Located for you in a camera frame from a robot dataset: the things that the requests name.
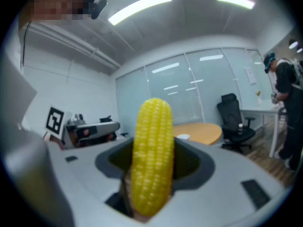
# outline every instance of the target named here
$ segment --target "corn kernel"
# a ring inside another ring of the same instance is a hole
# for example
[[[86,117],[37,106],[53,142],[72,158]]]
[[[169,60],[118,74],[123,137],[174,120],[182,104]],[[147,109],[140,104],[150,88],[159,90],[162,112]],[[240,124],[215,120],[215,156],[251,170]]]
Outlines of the corn kernel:
[[[156,214],[168,200],[174,163],[170,106],[153,98],[139,111],[132,162],[131,198],[145,216]]]

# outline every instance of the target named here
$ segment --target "office chair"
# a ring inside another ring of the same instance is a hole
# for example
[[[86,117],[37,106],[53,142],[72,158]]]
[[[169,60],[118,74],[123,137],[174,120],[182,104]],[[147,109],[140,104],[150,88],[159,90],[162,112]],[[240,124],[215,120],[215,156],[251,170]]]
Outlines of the office chair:
[[[230,141],[230,143],[223,144],[222,148],[231,147],[232,150],[243,154],[241,147],[247,146],[251,149],[251,145],[242,143],[256,134],[256,132],[250,128],[250,121],[255,120],[255,118],[246,117],[245,119],[248,120],[248,125],[244,125],[242,134],[239,134],[239,124],[242,123],[239,101],[233,93],[223,95],[221,98],[222,102],[217,105],[217,108],[223,119],[223,137]]]

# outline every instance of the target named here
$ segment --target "ceiling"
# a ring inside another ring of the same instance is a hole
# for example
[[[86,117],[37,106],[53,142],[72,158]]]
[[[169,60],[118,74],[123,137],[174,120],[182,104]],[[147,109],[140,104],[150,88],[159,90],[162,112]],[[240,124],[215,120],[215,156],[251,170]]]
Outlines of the ceiling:
[[[295,27],[271,51],[273,51],[278,58],[287,58],[290,60],[297,59],[303,61],[303,52],[297,53],[295,48],[289,49],[288,42],[290,39],[295,39],[299,43],[299,46],[303,47],[301,32],[297,27]]]
[[[252,10],[217,0],[172,0],[113,26],[108,18],[138,0],[107,1],[108,6],[96,20],[78,20],[58,27],[98,48],[119,65],[146,50],[195,36],[225,33],[254,39],[270,23],[276,9],[274,0],[253,0],[256,5]]]

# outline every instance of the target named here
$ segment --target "table leg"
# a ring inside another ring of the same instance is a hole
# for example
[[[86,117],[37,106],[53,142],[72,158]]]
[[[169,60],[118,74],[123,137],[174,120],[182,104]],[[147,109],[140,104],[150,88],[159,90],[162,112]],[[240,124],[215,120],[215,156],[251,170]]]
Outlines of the table leg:
[[[265,127],[265,115],[262,114],[262,128]]]
[[[269,157],[273,157],[275,148],[276,148],[276,141],[278,138],[278,124],[279,124],[279,115],[275,114],[275,129],[274,129],[274,136],[273,136],[273,142],[271,144]]]

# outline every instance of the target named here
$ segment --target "white table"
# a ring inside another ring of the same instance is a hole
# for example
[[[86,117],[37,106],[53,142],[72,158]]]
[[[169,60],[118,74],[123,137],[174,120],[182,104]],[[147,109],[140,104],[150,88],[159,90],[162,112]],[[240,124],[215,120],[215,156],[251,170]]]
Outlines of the white table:
[[[276,148],[276,141],[278,138],[278,124],[279,124],[279,110],[283,107],[283,103],[273,104],[271,99],[262,100],[261,104],[255,104],[251,106],[245,106],[241,108],[243,113],[253,113],[262,115],[262,126],[264,126],[264,115],[274,115],[275,117],[275,127],[274,127],[274,136],[270,148],[269,157],[272,157]]]

